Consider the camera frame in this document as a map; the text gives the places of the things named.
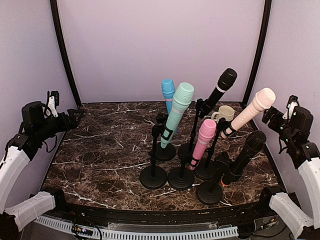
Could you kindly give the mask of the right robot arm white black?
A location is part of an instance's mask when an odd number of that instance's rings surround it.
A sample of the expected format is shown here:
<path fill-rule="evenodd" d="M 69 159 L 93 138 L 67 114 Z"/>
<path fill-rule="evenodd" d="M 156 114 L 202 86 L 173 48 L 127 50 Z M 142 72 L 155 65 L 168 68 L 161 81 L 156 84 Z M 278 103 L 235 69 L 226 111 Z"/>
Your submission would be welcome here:
<path fill-rule="evenodd" d="M 275 211 L 297 239 L 304 228 L 320 228 L 320 151 L 308 140 L 313 115 L 301 106 L 289 108 L 284 114 L 274 107 L 265 110 L 262 122 L 279 134 L 286 145 L 286 153 L 291 157 L 295 169 L 306 186 L 312 208 L 312 218 L 297 206 L 285 192 L 273 193 L 255 205 L 255 213 L 266 217 Z"/>

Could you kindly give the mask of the mint green microphone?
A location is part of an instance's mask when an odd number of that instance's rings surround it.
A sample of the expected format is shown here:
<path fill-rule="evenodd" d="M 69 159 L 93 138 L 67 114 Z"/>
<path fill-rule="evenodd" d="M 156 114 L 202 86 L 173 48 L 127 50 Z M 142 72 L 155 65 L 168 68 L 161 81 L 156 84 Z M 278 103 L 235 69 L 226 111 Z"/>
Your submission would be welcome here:
<path fill-rule="evenodd" d="M 165 129 L 161 137 L 160 146 L 165 149 L 171 142 L 173 135 L 182 119 L 185 110 L 192 102 L 194 86 L 188 82 L 182 82 L 177 87 L 172 101 L 172 108 L 165 123 Z"/>

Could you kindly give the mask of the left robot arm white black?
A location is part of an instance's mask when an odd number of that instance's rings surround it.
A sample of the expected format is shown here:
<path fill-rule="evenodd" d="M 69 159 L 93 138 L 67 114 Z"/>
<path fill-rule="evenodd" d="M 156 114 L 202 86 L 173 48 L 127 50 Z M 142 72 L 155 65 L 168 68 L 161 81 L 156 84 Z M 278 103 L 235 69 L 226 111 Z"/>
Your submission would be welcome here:
<path fill-rule="evenodd" d="M 64 202 L 62 190 L 40 191 L 21 203 L 6 207 L 5 204 L 15 182 L 25 167 L 49 138 L 79 126 L 83 111 L 68 109 L 58 113 L 55 101 L 47 105 L 40 101 L 26 104 L 22 110 L 22 123 L 18 133 L 8 141 L 0 162 L 0 224 L 2 238 L 12 236 L 42 214 L 53 211 L 60 218 L 67 218 L 70 206 Z"/>

